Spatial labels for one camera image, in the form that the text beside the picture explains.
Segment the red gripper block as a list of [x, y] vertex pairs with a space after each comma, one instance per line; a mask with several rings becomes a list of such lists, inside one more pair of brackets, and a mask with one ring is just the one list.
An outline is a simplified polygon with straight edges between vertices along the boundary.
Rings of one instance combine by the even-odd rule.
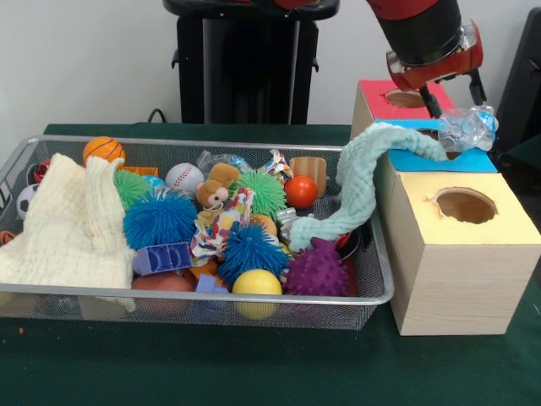
[[484, 86], [478, 69], [483, 63], [484, 50], [478, 26], [470, 19], [460, 30], [460, 41], [457, 48], [433, 63], [421, 66], [404, 64], [395, 52], [386, 53], [389, 74], [401, 90], [417, 90], [424, 101], [431, 118], [440, 118], [442, 111], [437, 98], [425, 86], [429, 82], [439, 83], [451, 80], [455, 76], [468, 75], [470, 94], [476, 106], [487, 101]]

